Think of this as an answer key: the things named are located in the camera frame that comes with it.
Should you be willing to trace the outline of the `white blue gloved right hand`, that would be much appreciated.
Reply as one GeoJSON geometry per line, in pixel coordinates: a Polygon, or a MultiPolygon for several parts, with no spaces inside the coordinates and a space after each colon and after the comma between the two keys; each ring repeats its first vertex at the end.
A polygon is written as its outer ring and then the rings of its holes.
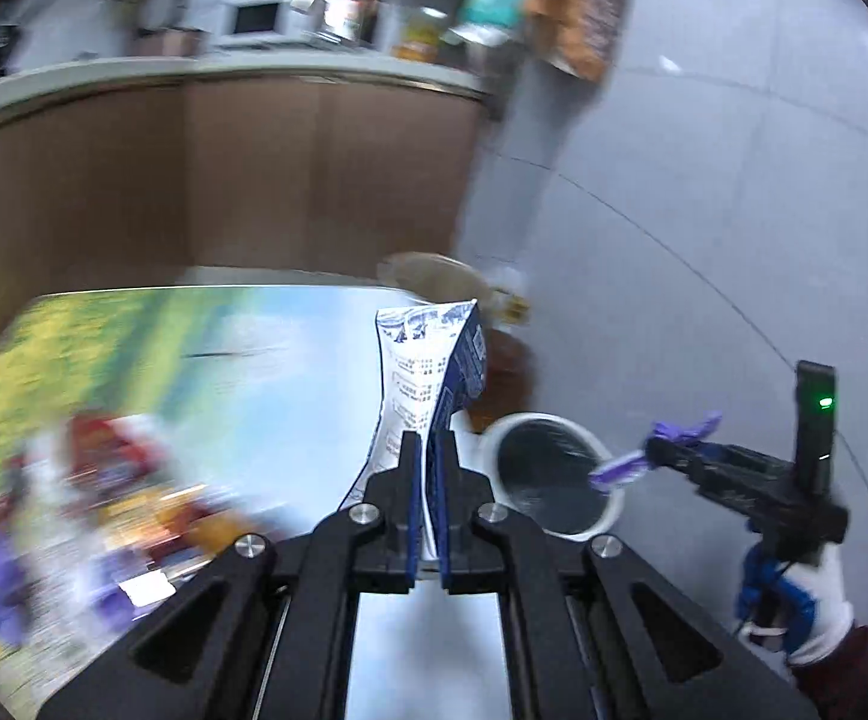
{"type": "Polygon", "coordinates": [[[818,564],[784,569],[755,544],[742,562],[735,616],[748,637],[781,640],[789,667],[806,667],[833,655],[854,628],[838,544],[825,544],[818,564]]]}

